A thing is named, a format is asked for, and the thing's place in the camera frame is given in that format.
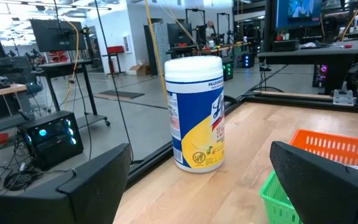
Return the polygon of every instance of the wooden tabletop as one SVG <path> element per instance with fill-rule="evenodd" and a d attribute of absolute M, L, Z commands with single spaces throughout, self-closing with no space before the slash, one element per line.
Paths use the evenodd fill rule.
<path fill-rule="evenodd" d="M 247 45 L 247 44 L 248 43 L 232 44 L 229 46 L 215 48 L 215 49 L 201 50 L 201 53 L 202 54 L 210 54 L 210 53 L 217 52 L 218 50 L 229 50 L 229 49 L 232 49 L 233 47 L 238 47 L 238 46 Z"/>
<path fill-rule="evenodd" d="M 10 94 L 10 93 L 17 93 L 17 92 L 25 91 L 25 90 L 26 90 L 25 85 L 11 84 L 11 87 L 9 87 L 9 88 L 0 89 L 0 96 L 5 95 L 5 94 Z"/>
<path fill-rule="evenodd" d="M 220 168 L 191 174 L 169 159 L 124 193 L 114 224 L 267 224 L 259 190 L 272 141 L 289 142 L 297 129 L 358 138 L 357 113 L 244 103 L 225 119 Z"/>

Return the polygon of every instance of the wire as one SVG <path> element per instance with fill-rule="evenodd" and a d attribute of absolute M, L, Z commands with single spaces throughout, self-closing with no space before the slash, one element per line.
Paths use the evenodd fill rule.
<path fill-rule="evenodd" d="M 77 84 L 78 86 L 80 85 L 79 81 L 78 81 L 78 77 L 75 75 L 75 78 L 77 80 Z M 85 100 L 84 100 L 84 95 L 82 94 L 82 90 L 80 87 L 78 87 L 78 89 L 80 90 L 80 94 L 81 94 L 81 98 L 82 98 L 82 103 L 84 105 L 84 115 L 85 115 L 85 121 L 86 121 L 86 127 L 88 128 L 88 134 L 89 134 L 89 161 L 91 160 L 91 156 L 92 156 L 92 138 L 91 138 L 91 130 L 90 130 L 90 124 L 88 122 L 88 117 L 86 115 L 86 106 L 85 106 Z"/>
<path fill-rule="evenodd" d="M 323 32 L 323 42 L 325 42 L 326 41 L 326 33 L 325 33 L 325 31 L 324 31 L 324 26 L 323 26 L 323 17 L 322 17 L 322 15 L 321 15 L 321 13 L 320 13 L 320 21 L 321 21 L 321 31 Z"/>
<path fill-rule="evenodd" d="M 346 32 L 349 29 L 349 27 L 351 26 L 351 24 L 353 23 L 353 20 L 354 20 L 354 18 L 356 18 L 357 14 L 358 14 L 358 8 L 356 10 L 356 13 L 353 15 L 353 18 L 349 21 L 349 24 L 346 26 L 346 29 L 343 31 L 342 41 L 344 41 Z"/>
<path fill-rule="evenodd" d="M 193 38 L 193 36 L 186 30 L 186 28 L 178 21 L 178 19 L 175 17 L 174 13 L 172 12 L 171 8 L 169 7 L 169 4 L 167 2 L 167 0 L 165 0 L 165 3 L 167 4 L 167 7 L 169 9 L 169 11 L 171 12 L 171 14 L 169 14 L 160 4 L 159 6 L 162 8 L 162 10 L 164 10 L 165 13 L 168 14 L 168 16 L 170 16 L 173 20 L 176 21 L 176 23 L 181 27 L 181 29 L 184 31 L 184 33 L 191 39 L 191 41 L 193 41 L 193 43 L 196 45 L 197 47 L 197 51 L 199 53 L 199 55 L 201 55 L 201 50 L 198 47 L 197 41 Z"/>
<path fill-rule="evenodd" d="M 76 69 L 77 69 L 77 64 L 78 64 L 78 48 L 79 48 L 79 44 L 80 44 L 80 35 L 78 33 L 78 29 L 70 22 L 70 21 L 66 21 L 67 23 L 69 23 L 69 25 L 72 26 L 72 28 L 75 30 L 75 34 L 76 34 L 76 48 L 75 48 L 75 62 L 74 62 L 74 69 L 73 69 L 73 75 L 71 76 L 71 79 L 73 80 L 74 77 L 76 77 Z"/>
<path fill-rule="evenodd" d="M 95 3 L 95 6 L 96 6 L 96 12 L 98 13 L 98 20 L 99 20 L 99 24 L 100 24 L 100 29 L 102 31 L 102 36 L 103 36 L 103 42 L 104 42 L 104 46 L 106 48 L 106 51 L 108 52 L 108 45 L 107 45 L 107 40 L 106 40 L 106 35 L 104 34 L 104 29 L 103 29 L 103 25 L 102 25 L 102 20 L 100 18 L 100 13 L 99 13 L 99 6 L 98 6 L 98 2 L 97 0 L 94 0 L 94 3 Z M 155 37 L 154 37 L 154 33 L 152 32 L 153 31 L 153 28 L 149 26 L 149 29 L 150 29 L 150 33 L 151 33 L 151 36 L 153 38 L 153 45 L 154 45 L 154 50 L 156 52 L 156 55 L 158 55 L 158 48 L 156 48 L 156 43 L 155 43 Z M 156 57 L 157 58 L 157 63 L 159 64 L 159 67 L 158 69 L 160 69 L 160 71 L 162 71 L 161 69 L 161 63 L 160 63 L 160 57 Z M 131 144 L 131 139 L 129 138 L 129 133 L 128 133 L 128 128 L 127 128 L 127 124 L 125 122 L 125 117 L 124 117 L 124 113 L 122 112 L 122 106 L 121 106 L 121 101 L 119 99 L 119 93 L 118 93 L 118 89 L 117 89 L 117 83 L 116 83 L 116 80 L 114 79 L 114 75 L 111 76 L 112 77 L 112 82 L 114 83 L 114 89 L 116 90 L 116 95 L 117 95 L 117 100 L 118 100 L 118 107 L 119 107 L 119 110 L 121 112 L 121 118 L 122 118 L 122 122 L 124 123 L 124 128 L 125 128 L 125 132 L 126 132 L 126 135 L 127 135 L 127 138 L 128 138 L 128 143 L 131 147 L 131 164 L 133 164 L 134 162 L 134 151 L 132 149 L 132 144 Z M 165 94 L 165 103 L 168 104 L 167 102 L 167 92 L 165 91 L 165 85 L 163 85 L 163 91 L 164 91 L 164 94 Z"/>
<path fill-rule="evenodd" d="M 155 58 L 157 59 L 158 73 L 160 74 L 160 80 L 161 80 L 162 91 L 163 91 L 163 94 L 164 94 L 164 100 L 165 100 L 165 104 L 168 106 L 167 89 L 165 88 L 165 82 L 164 82 L 164 80 L 162 78 L 163 70 L 162 70 L 162 66 L 161 66 L 160 54 L 159 54 L 159 51 L 158 51 L 157 41 L 155 40 L 152 20 L 150 18 L 149 2 L 147 0 L 145 0 L 145 3 L 146 3 L 147 21 L 149 22 L 150 35 L 152 36 L 152 42 L 153 42 L 153 47 L 154 47 L 154 52 L 155 52 Z"/>

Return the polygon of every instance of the blue led light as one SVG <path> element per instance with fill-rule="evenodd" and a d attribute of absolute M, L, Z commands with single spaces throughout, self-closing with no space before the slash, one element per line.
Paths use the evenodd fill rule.
<path fill-rule="evenodd" d="M 27 143 L 29 143 L 29 144 L 32 143 L 31 137 L 28 134 L 25 135 L 25 138 L 27 140 Z"/>
<path fill-rule="evenodd" d="M 71 144 L 77 144 L 77 141 L 74 138 L 70 139 Z"/>
<path fill-rule="evenodd" d="M 40 133 L 41 136 L 46 136 L 47 135 L 47 130 L 41 129 L 39 133 Z"/>

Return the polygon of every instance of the concrete floor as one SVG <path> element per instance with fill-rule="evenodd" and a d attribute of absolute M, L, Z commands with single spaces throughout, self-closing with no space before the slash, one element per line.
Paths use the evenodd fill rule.
<path fill-rule="evenodd" d="M 271 72 L 266 73 L 267 77 L 271 76 L 267 80 L 268 86 L 274 86 L 290 93 L 313 94 L 318 92 L 317 88 L 311 87 L 313 78 L 312 65 L 272 65 L 271 69 Z M 93 94 L 114 89 L 111 76 L 107 77 L 102 73 L 89 73 L 89 79 Z M 225 95 L 238 97 L 253 86 L 258 85 L 259 80 L 259 64 L 255 64 L 253 68 L 237 68 L 234 71 L 234 78 L 224 83 Z M 58 78 L 52 81 L 59 102 L 63 102 L 65 99 L 68 87 L 67 81 L 68 76 L 66 79 Z M 92 157 L 96 157 L 120 143 L 131 141 L 135 159 L 143 159 L 171 141 L 168 111 L 160 79 L 159 77 L 150 76 L 121 75 L 116 77 L 115 81 L 119 91 L 144 93 L 144 95 L 133 100 L 121 101 L 129 139 L 126 135 L 119 102 L 117 100 L 94 98 L 98 113 L 107 116 L 111 126 L 107 127 L 103 121 L 90 125 Z M 90 101 L 82 74 L 78 75 L 78 83 L 85 96 L 86 111 L 90 112 Z M 44 91 L 35 96 L 35 99 L 30 99 L 32 104 L 36 104 L 35 101 L 40 105 L 48 105 L 52 111 L 55 111 L 47 86 Z M 78 87 L 76 91 L 74 87 L 71 88 L 68 95 L 68 103 L 66 107 L 62 105 L 61 109 L 73 111 L 77 118 L 83 116 L 83 102 Z M 41 114 L 45 116 L 47 112 L 42 110 Z M 69 169 L 86 162 L 90 153 L 90 140 L 87 128 L 81 128 L 80 133 L 84 144 L 84 154 L 73 157 L 59 164 L 54 169 Z M 0 165 L 7 164 L 11 157 L 11 147 L 1 150 Z M 56 174 L 48 175 L 46 180 L 55 176 Z"/>

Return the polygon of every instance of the yellow cable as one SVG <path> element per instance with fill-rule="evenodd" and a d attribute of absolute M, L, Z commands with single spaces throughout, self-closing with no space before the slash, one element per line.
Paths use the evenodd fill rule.
<path fill-rule="evenodd" d="M 71 76 L 71 79 L 75 82 L 74 78 L 75 78 L 75 71 L 77 69 L 77 63 L 78 63 L 78 48 L 79 48 L 78 46 L 79 46 L 79 42 L 80 42 L 80 35 L 78 33 L 78 29 L 70 21 L 66 21 L 66 22 L 69 23 L 69 25 L 71 25 L 73 27 L 73 29 L 75 30 L 75 34 L 76 34 L 75 63 L 74 63 L 73 75 Z M 70 89 L 71 89 L 71 83 L 69 82 L 66 97 L 65 97 L 65 99 L 66 99 L 65 109 L 67 107 L 67 102 L 68 102 L 67 97 L 70 94 Z"/>
<path fill-rule="evenodd" d="M 342 41 L 344 41 L 346 32 L 349 29 L 349 27 L 351 26 L 351 24 L 353 23 L 353 20 L 354 20 L 354 18 L 356 18 L 357 14 L 358 14 L 358 8 L 356 10 L 356 13 L 353 15 L 353 18 L 350 20 L 349 24 L 347 25 L 346 29 L 343 31 Z"/>
<path fill-rule="evenodd" d="M 321 31 L 323 31 L 323 42 L 325 42 L 326 41 L 326 33 L 324 31 L 323 17 L 321 17 L 321 13 L 320 13 L 320 21 L 321 21 Z"/>
<path fill-rule="evenodd" d="M 162 67 L 161 67 L 161 61 L 160 61 L 160 54 L 158 53 L 157 41 L 155 40 L 155 36 L 154 36 L 152 20 L 151 20 L 151 17 L 150 17 L 149 2 L 147 0 L 145 0 L 145 3 L 146 3 L 147 20 L 149 22 L 149 29 L 150 29 L 150 34 L 151 34 L 152 40 L 153 40 L 155 58 L 157 59 L 158 72 L 160 74 L 160 79 L 161 79 L 162 91 L 163 91 L 163 94 L 164 94 L 165 104 L 167 104 L 167 106 L 168 106 L 167 90 L 165 89 L 165 82 L 164 82 L 164 79 L 162 77 Z"/>
<path fill-rule="evenodd" d="M 165 0 L 165 2 L 167 3 L 167 7 L 168 7 L 168 9 L 170 10 L 171 14 L 169 14 L 169 13 L 162 7 L 162 5 L 159 4 L 159 6 L 162 8 L 162 10 L 165 11 L 165 13 L 168 14 L 168 16 L 170 16 L 173 20 L 175 20 L 175 22 L 176 22 L 177 24 L 179 24 L 179 26 L 180 26 L 181 29 L 185 32 L 185 34 L 186 34 L 186 35 L 190 38 L 190 40 L 193 41 L 194 44 L 196 45 L 198 53 L 201 54 L 201 50 L 200 50 L 200 48 L 198 47 L 197 41 L 193 38 L 193 36 L 186 30 L 186 28 L 185 28 L 185 27 L 178 21 L 178 19 L 175 17 L 174 13 L 173 13 L 172 10 L 169 8 L 169 5 L 168 5 L 167 0 Z"/>

